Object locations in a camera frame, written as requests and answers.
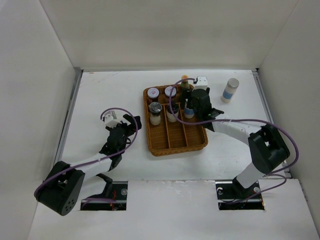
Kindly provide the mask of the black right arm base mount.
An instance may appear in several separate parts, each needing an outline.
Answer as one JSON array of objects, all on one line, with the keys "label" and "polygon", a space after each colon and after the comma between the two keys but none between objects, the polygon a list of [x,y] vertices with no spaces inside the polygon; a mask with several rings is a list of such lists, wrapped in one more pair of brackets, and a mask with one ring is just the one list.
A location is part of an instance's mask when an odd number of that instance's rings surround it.
[{"label": "black right arm base mount", "polygon": [[264,210],[261,188],[255,182],[249,188],[236,186],[231,180],[215,182],[218,208],[221,211]]}]

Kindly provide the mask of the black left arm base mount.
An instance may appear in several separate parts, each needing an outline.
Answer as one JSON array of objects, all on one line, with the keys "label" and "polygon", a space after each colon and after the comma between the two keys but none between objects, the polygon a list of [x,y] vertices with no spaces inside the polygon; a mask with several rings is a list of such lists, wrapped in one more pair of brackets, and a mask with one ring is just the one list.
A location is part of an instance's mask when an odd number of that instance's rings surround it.
[{"label": "black left arm base mount", "polygon": [[101,193],[88,196],[80,203],[81,211],[125,211],[127,209],[128,182],[113,181],[103,173],[96,175],[105,182]]}]

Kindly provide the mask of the clear top white grinder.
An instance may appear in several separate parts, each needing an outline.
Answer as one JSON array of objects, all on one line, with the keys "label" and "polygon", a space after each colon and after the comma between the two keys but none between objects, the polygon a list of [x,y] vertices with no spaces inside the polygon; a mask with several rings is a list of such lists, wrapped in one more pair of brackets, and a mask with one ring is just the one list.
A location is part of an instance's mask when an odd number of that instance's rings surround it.
[{"label": "clear top white grinder", "polygon": [[152,102],[149,106],[150,110],[150,123],[153,126],[157,126],[161,122],[161,111],[162,111],[162,105],[159,102]]}]

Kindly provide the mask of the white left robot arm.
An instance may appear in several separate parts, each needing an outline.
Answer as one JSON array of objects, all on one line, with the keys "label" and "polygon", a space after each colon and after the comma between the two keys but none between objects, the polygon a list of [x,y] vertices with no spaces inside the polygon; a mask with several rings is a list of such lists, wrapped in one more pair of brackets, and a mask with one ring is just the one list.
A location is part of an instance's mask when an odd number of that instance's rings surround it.
[{"label": "white left robot arm", "polygon": [[112,195],[112,180],[104,175],[115,169],[122,160],[122,155],[137,138],[142,128],[140,116],[133,116],[126,112],[122,119],[116,117],[114,110],[107,111],[100,116],[109,132],[106,143],[101,150],[91,158],[74,165],[58,161],[46,179],[34,192],[35,199],[61,216],[67,215],[75,206],[86,179],[100,177],[95,187],[96,195],[85,199],[85,203],[101,199],[103,202],[115,204],[108,199]]}]

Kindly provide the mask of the white lid sauce jar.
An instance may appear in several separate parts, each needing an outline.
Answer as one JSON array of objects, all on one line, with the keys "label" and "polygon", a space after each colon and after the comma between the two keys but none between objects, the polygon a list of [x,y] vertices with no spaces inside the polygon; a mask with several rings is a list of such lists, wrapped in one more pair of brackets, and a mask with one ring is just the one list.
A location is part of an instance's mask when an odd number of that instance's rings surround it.
[{"label": "white lid sauce jar", "polygon": [[151,87],[147,90],[147,103],[151,104],[153,102],[158,102],[158,98],[160,95],[160,91],[155,88],[155,87]]},{"label": "white lid sauce jar", "polygon": [[173,102],[175,100],[176,94],[177,94],[177,90],[176,90],[175,87],[167,86],[164,89],[164,95],[165,95],[164,101],[165,101],[165,103],[167,103],[167,104],[169,103],[170,97],[171,97],[171,101]]}]

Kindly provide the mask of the red sauce bottle yellow cap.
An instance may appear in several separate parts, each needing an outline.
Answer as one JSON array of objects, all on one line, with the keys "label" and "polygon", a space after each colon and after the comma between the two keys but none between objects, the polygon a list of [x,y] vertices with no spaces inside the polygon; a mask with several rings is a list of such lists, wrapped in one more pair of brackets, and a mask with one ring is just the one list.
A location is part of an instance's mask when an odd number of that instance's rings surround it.
[{"label": "red sauce bottle yellow cap", "polygon": [[182,91],[187,91],[190,89],[189,87],[189,80],[188,80],[188,76],[187,75],[183,75],[181,77],[181,79],[183,80],[181,83],[180,83],[180,87],[181,87],[181,90]]}]

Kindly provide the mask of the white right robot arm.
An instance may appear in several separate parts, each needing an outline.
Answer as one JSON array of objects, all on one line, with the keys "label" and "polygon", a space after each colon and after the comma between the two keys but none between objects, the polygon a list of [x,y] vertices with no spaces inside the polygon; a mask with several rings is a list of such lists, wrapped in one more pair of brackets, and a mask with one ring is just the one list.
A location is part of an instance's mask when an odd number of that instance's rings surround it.
[{"label": "white right robot arm", "polygon": [[180,100],[187,101],[186,106],[193,110],[202,127],[226,134],[249,147],[251,163],[232,180],[233,194],[243,198],[255,182],[289,158],[290,151],[279,130],[271,123],[263,121],[261,126],[255,126],[244,120],[228,120],[222,110],[212,107],[209,91],[209,88],[183,90]]}]

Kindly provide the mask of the black top white shaker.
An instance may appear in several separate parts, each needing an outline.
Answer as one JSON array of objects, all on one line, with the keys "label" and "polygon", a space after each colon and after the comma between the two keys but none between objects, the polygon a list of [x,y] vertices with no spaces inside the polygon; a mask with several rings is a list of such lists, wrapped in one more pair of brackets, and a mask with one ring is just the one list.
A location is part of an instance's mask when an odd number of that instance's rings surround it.
[{"label": "black top white shaker", "polygon": [[174,123],[177,121],[176,117],[178,117],[179,114],[179,106],[176,103],[168,104],[166,106],[166,116],[167,120],[170,123]]}]

